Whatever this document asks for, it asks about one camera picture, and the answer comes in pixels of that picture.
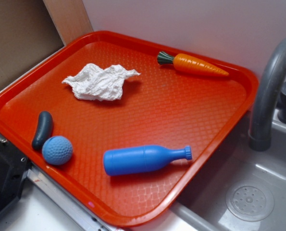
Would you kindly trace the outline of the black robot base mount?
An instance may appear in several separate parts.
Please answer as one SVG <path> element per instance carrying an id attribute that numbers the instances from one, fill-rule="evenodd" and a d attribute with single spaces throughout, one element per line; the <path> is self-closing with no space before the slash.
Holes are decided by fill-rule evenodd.
<path id="1" fill-rule="evenodd" d="M 0 217 L 20 199 L 30 160 L 8 140 L 0 141 Z"/>

